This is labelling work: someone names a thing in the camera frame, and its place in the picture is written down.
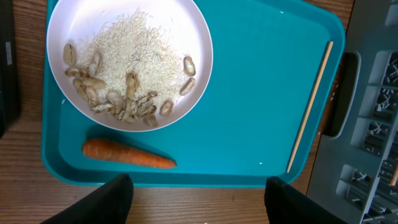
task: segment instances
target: wooden table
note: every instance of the wooden table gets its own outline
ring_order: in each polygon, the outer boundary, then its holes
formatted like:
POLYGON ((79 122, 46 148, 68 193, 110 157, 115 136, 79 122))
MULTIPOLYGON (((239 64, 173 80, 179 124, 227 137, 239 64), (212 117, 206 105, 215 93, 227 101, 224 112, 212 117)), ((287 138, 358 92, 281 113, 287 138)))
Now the wooden table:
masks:
MULTIPOLYGON (((354 0, 311 0, 337 14, 345 27, 354 0)), ((54 178, 40 159, 46 0, 14 0, 21 119, 0 140, 0 223, 39 223, 95 187, 54 178)), ((340 73, 331 93, 336 91, 340 73)), ((327 123, 326 106, 320 131, 327 123)), ((320 137, 293 186, 306 193, 320 137)), ((137 188, 128 223, 268 223, 264 189, 137 188)))

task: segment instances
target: blue tray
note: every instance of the blue tray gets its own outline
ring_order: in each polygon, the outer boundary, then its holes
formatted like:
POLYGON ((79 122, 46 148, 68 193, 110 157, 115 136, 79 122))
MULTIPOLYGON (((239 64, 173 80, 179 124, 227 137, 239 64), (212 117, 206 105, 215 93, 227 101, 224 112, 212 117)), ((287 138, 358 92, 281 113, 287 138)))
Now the blue tray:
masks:
MULTIPOLYGON (((47 21, 56 2, 48 2, 47 21)), ((268 176, 291 182, 301 173, 343 52, 340 20, 297 0, 195 2, 210 28, 213 73, 196 107, 166 128, 125 133, 96 124, 65 100, 46 55, 42 160, 54 176, 93 185, 126 172, 138 186, 263 188, 268 176), (286 173, 328 41, 333 49, 286 173), (86 158, 81 145, 94 137, 168 156, 178 167, 159 170, 86 158)))

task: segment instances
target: black object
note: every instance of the black object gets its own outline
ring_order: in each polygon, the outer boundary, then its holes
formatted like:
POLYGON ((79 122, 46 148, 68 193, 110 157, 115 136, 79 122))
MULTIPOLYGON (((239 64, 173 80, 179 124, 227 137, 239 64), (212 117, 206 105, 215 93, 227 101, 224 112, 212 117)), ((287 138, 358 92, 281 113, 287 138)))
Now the black object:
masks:
POLYGON ((346 224, 278 177, 268 178, 264 202, 270 224, 346 224))
POLYGON ((132 196, 131 178, 121 174, 42 224, 123 224, 132 196))
POLYGON ((19 112, 12 0, 0 0, 0 137, 19 112))

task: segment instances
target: bowl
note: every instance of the bowl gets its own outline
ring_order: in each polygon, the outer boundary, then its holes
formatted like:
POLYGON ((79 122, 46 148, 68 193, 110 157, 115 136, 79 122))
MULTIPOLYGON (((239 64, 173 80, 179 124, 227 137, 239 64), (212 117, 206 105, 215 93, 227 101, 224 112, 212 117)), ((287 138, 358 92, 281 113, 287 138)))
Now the bowl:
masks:
POLYGON ((164 128, 184 117, 199 101, 210 80, 213 67, 213 45, 205 18, 192 0, 59 0, 51 15, 47 30, 47 55, 59 88, 69 102, 85 116, 103 126, 130 132, 153 131, 164 128), (100 31, 105 22, 116 22, 120 15, 133 15, 139 8, 148 12, 148 26, 170 30, 172 47, 193 58, 197 70, 195 87, 174 105, 172 113, 155 113, 158 126, 150 127, 140 119, 134 123, 119 121, 112 115, 94 114, 88 103, 76 92, 73 78, 65 75, 63 62, 65 44, 77 45, 100 31))

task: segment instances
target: orange carrot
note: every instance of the orange carrot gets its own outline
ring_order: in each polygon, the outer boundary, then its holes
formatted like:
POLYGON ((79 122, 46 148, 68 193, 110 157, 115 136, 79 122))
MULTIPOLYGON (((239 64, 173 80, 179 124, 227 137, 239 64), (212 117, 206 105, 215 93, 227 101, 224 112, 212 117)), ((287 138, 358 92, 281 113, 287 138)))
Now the orange carrot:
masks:
POLYGON ((176 163, 135 147, 123 145, 109 139, 89 139, 83 144, 83 154, 92 159, 125 162, 139 166, 161 169, 176 167, 176 163))

